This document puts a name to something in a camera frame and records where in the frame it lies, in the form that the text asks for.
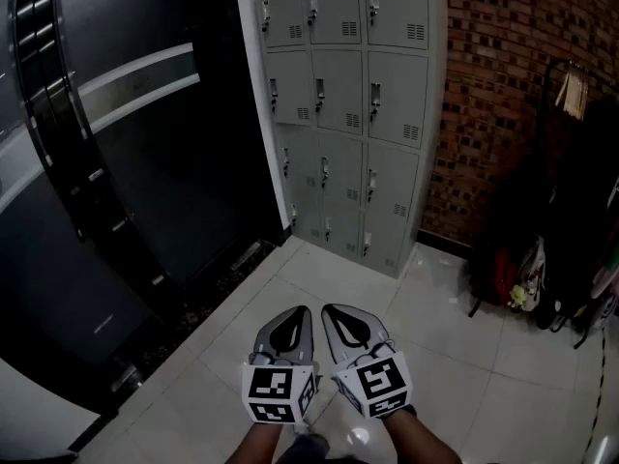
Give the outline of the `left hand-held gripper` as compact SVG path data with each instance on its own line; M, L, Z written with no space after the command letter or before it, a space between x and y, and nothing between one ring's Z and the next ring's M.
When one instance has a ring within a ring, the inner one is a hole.
M306 306L285 310L259 330L254 342L257 353L242 366L242 401L253 422L308 423L318 393L319 364L271 355L312 356L313 350L312 316Z

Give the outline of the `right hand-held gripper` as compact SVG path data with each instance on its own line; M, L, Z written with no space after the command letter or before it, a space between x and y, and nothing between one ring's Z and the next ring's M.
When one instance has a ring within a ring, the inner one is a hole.
M393 341L376 344L387 339L379 318L356 306L327 304L321 319L332 357L341 362L332 380L353 408L365 419L384 419L407 407L413 391L408 366ZM348 360L355 349L371 347Z

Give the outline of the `grey locker door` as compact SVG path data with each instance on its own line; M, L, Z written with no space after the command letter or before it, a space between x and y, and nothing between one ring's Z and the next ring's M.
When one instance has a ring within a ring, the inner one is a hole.
M268 53L266 75L274 121L308 126L311 94L306 52Z

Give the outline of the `grey metal locker cabinet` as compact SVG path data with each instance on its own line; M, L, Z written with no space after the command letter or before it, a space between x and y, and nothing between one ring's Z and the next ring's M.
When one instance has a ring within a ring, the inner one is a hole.
M305 51L308 126L271 111L293 234L387 276L414 245L435 156L446 0L254 0L266 55Z

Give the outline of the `person's right forearm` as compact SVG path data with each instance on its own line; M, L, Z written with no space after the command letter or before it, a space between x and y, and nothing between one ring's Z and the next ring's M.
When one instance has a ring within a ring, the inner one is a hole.
M457 453L403 409L383 419L400 464L463 464Z

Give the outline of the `person's left forearm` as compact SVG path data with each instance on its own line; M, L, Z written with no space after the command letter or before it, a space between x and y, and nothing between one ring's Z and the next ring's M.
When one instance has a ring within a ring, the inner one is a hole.
M272 464L282 429L282 425L253 424L227 463Z

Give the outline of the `metal floor door plate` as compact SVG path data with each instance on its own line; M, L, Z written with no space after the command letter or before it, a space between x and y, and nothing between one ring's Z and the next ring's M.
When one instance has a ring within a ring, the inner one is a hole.
M259 251L261 243L259 241L253 242L230 266L230 270L236 272L241 268L251 257Z
M143 383L143 375L137 366L128 363L119 377L110 385L110 390L114 393L121 391L134 391Z

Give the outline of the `person's grey trouser leg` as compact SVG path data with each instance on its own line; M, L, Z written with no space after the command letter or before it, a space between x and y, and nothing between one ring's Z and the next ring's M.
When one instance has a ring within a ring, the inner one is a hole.
M275 464L321 464L330 451L328 441L319 434L303 434L278 458Z

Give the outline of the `red bag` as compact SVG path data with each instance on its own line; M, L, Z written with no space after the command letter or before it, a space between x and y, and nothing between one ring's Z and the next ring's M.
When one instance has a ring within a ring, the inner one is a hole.
M474 297L469 318L476 314L482 302L509 305L517 269L506 247L480 249L470 262L469 271L471 293Z

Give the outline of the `white printed tote bag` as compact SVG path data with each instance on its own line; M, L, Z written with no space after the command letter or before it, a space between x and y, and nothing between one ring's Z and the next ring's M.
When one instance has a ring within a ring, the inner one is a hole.
M533 311L540 302L545 281L545 240L536 237L535 243L525 252L516 274L515 285L522 286L527 292L527 301L521 311Z

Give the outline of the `dark glass door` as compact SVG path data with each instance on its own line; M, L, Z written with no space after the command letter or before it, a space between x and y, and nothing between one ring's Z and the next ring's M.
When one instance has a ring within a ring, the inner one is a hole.
M0 360L106 412L280 231L238 0L0 0Z

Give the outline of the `black clothes rack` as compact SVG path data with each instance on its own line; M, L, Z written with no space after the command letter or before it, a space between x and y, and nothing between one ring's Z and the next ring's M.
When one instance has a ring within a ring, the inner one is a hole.
M565 152L569 135L583 121L570 116L563 111L562 106L556 106L555 101L568 71L580 71L589 84L587 105L592 101L614 96L619 100L619 80L610 81L599 74L585 68L578 62L567 59L553 59L546 68L539 111L536 137L541 142L550 144L550 167L557 170L558 163ZM619 178L613 183L607 199L610 210L619 210ZM591 297L587 306L579 309L574 315L554 321L550 330L559 332L564 326L571 325L583 338L599 328L610 314L617 301L617 294L610 292L611 282L619 278L619 220L610 226L609 241L604 247L601 266L594 276Z

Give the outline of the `wooden clothes hangers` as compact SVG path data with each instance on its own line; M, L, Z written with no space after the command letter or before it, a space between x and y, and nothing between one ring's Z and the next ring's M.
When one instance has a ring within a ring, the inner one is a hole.
M582 121L588 101L588 91L587 77L580 71L568 71L557 95L555 105L562 106L564 112Z

